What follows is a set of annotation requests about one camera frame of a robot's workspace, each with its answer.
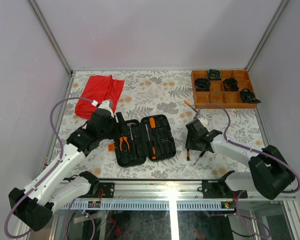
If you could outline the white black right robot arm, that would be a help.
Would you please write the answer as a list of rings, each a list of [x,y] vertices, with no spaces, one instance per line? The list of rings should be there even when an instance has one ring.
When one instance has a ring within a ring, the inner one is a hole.
[[[186,148],[200,151],[202,155],[206,152],[223,155],[249,168],[248,172],[233,171],[222,176],[217,189],[223,197],[230,197],[235,191],[251,191],[274,200],[296,179],[275,146],[254,149],[231,142],[219,130],[208,131],[198,119],[190,121],[186,128]]]

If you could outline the black plastic tool case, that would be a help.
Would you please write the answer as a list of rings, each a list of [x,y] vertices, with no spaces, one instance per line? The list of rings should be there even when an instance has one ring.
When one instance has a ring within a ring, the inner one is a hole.
[[[150,118],[155,119],[155,135],[152,133],[150,126]],[[130,146],[129,152],[123,153],[120,151],[120,138],[114,139],[113,143],[108,146],[109,152],[114,152],[117,164],[120,167],[128,168],[142,165],[149,159],[152,162],[159,162],[170,159],[176,155],[175,140],[172,136],[172,131],[168,118],[163,114],[146,116],[138,121],[138,139],[131,139],[130,130],[128,142]],[[156,160],[152,160],[152,152],[149,144],[149,139],[146,131],[148,126],[150,139],[153,143],[156,152]]]

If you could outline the steel claw hammer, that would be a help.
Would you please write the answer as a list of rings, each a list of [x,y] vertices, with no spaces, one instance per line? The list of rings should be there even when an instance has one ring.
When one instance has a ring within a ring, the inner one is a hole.
[[[130,137],[132,140],[139,138],[139,122],[136,120],[128,120],[126,122],[127,126],[130,129]]]

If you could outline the small orange black screwdriver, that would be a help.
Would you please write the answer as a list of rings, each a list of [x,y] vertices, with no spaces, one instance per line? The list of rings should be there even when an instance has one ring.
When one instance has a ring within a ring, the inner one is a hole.
[[[199,156],[198,156],[198,158],[196,159],[196,161],[195,161],[195,163],[193,164],[194,166],[197,164],[197,162],[203,157],[203,155],[206,153],[206,151],[205,150],[203,150],[200,154],[199,154]]]

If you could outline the small orange precision screwdriver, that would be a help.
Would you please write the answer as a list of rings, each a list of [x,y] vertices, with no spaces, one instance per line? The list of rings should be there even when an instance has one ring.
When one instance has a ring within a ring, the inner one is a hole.
[[[184,103],[190,107],[195,113],[197,113],[197,110],[187,101],[187,100],[184,100]]]

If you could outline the orange black pliers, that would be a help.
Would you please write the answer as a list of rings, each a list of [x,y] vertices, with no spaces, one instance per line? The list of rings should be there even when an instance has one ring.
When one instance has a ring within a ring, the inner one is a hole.
[[[122,153],[128,153],[130,150],[130,145],[127,136],[122,136],[119,138],[119,149]]]

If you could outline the black orange stubby screwdriver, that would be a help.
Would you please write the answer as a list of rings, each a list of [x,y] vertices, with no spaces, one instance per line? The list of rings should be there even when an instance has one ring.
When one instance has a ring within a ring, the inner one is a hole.
[[[149,119],[149,124],[150,124],[151,131],[152,131],[153,135],[155,135],[155,133],[156,133],[156,121],[153,117],[151,117]]]

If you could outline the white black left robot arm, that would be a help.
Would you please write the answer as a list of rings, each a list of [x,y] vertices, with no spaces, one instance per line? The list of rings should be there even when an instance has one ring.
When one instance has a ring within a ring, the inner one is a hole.
[[[101,141],[117,139],[128,129],[121,112],[112,114],[108,109],[97,108],[90,120],[68,137],[61,157],[56,157],[30,184],[10,191],[11,213],[37,232],[70,200],[84,195],[95,197],[100,190],[99,179],[88,171],[80,173],[73,182],[58,186]]]

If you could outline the large black handled screwdriver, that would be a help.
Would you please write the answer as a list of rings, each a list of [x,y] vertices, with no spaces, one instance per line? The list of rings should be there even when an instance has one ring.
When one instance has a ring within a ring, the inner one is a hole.
[[[151,159],[152,160],[156,160],[157,159],[157,156],[156,156],[156,149],[152,143],[152,140],[150,138],[150,133],[149,133],[149,129],[148,129],[148,125],[146,124],[145,125],[145,128],[146,128],[146,132],[147,132],[147,136],[148,136],[148,141],[149,141],[149,145],[150,145],[150,149],[151,149],[151,152],[152,152],[152,157]]]

